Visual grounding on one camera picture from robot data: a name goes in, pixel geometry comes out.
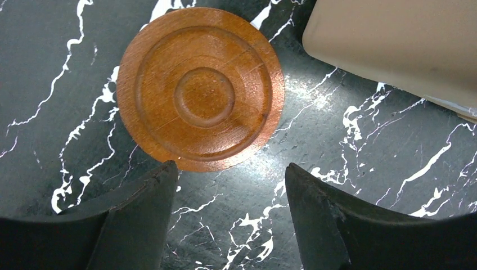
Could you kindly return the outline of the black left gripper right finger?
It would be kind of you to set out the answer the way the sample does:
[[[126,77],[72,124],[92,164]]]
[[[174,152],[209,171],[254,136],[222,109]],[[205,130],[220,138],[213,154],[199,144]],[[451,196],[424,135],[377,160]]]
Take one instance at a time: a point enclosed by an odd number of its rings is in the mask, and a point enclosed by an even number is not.
[[[304,269],[475,269],[476,214],[435,220],[350,195],[291,163],[290,213]]]

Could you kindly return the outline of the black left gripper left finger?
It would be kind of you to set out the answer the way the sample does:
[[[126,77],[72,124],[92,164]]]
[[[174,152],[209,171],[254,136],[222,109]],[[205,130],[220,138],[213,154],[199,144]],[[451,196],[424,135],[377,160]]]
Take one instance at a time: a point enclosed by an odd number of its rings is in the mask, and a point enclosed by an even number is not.
[[[159,269],[177,182],[166,161],[58,215],[1,218],[1,268]]]

